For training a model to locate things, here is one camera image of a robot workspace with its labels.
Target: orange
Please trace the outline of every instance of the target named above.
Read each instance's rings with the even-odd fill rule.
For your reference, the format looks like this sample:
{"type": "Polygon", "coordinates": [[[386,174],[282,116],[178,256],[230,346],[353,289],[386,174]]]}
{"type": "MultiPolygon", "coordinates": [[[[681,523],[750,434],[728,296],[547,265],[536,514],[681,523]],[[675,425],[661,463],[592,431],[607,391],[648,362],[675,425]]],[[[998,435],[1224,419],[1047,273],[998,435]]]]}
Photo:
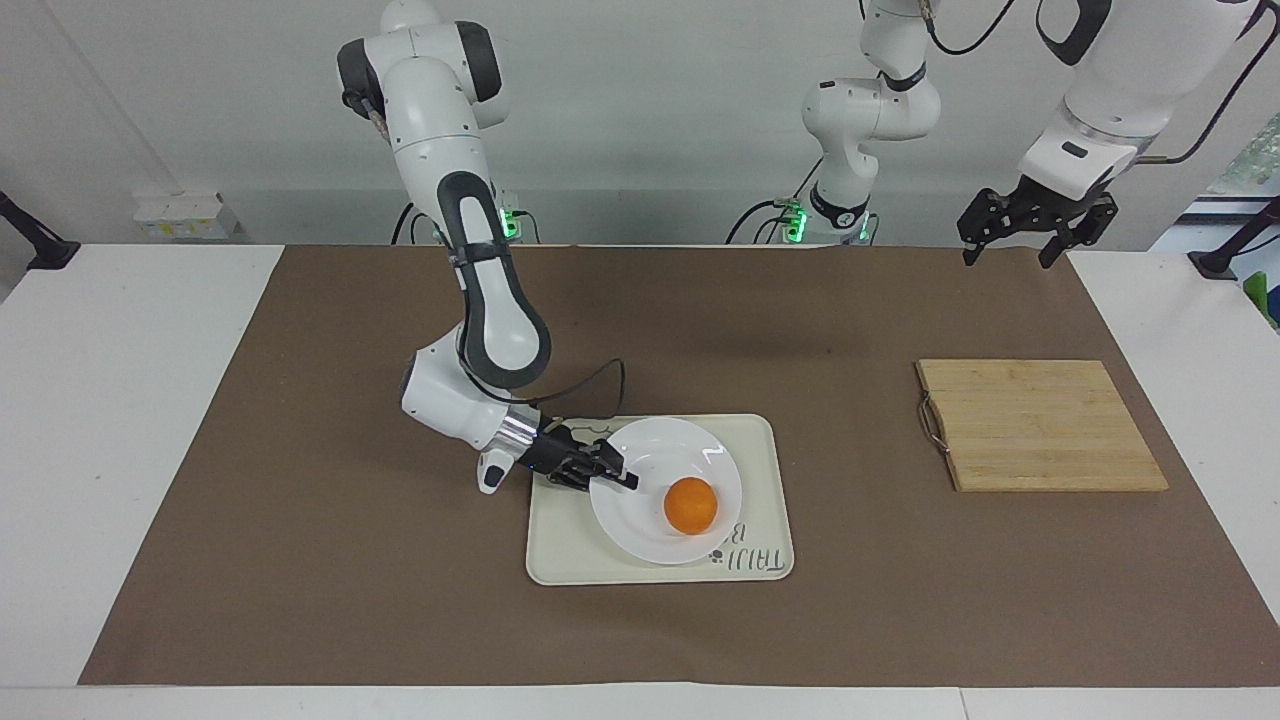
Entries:
{"type": "Polygon", "coordinates": [[[681,478],[667,489],[662,510],[672,528],[686,536],[707,532],[716,520],[716,491],[701,478],[681,478]]]}

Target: metal handle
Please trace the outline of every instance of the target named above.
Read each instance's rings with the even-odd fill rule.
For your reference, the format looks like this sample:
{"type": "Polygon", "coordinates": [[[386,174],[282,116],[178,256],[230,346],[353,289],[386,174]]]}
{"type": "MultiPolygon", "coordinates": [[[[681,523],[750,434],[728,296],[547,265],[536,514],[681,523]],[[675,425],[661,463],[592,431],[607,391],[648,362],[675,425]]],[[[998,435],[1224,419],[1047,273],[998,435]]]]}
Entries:
{"type": "Polygon", "coordinates": [[[942,439],[941,424],[937,418],[933,416],[933,407],[929,406],[929,391],[924,391],[924,397],[920,398],[920,427],[924,428],[924,434],[933,441],[938,451],[942,455],[951,455],[951,448],[947,447],[946,441],[942,439]]]}

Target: brown paper mat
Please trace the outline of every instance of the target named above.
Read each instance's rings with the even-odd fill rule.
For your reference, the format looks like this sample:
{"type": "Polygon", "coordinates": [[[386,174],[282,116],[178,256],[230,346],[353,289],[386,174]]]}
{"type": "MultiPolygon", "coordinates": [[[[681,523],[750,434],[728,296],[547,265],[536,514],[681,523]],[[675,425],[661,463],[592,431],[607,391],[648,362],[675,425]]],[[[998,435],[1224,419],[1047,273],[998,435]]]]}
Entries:
{"type": "Polygon", "coordinates": [[[475,452],[398,407],[410,355],[461,316],[442,252],[289,247],[81,682],[1280,684],[1280,629],[1069,263],[516,254],[556,342],[535,389],[622,355],[626,413],[769,419],[790,578],[534,584],[527,479],[481,496],[475,452]],[[1102,360],[1170,491],[954,492],[919,357],[1102,360]]]}

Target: white plate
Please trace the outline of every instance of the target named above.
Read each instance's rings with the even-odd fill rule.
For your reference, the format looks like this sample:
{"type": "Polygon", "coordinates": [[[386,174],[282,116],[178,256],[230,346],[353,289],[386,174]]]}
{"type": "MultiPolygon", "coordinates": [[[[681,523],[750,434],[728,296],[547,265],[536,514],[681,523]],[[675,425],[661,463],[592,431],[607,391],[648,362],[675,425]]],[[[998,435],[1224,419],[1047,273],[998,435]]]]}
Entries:
{"type": "Polygon", "coordinates": [[[733,530],[742,511],[742,479],[724,445],[703,428],[676,418],[645,418],[613,433],[609,443],[640,487],[591,479],[591,509],[604,533],[640,560],[681,565],[705,557],[733,530]],[[667,489],[681,478],[707,480],[716,491],[716,520],[707,532],[686,536],[667,521],[667,489]]]}

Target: green indicator light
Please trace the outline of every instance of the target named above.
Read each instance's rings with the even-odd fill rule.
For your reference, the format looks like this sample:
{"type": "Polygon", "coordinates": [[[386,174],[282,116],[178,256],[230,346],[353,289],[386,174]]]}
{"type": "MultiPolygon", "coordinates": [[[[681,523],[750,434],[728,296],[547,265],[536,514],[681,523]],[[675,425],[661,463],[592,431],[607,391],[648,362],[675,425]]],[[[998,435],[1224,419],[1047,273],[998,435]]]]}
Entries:
{"type": "Polygon", "coordinates": [[[511,217],[511,213],[506,208],[500,208],[498,214],[502,218],[502,232],[506,233],[507,240],[511,240],[520,234],[520,223],[511,217]]]}
{"type": "Polygon", "coordinates": [[[801,208],[795,208],[795,211],[796,217],[791,218],[786,238],[787,242],[804,242],[804,227],[809,224],[809,213],[805,213],[801,208]]]}

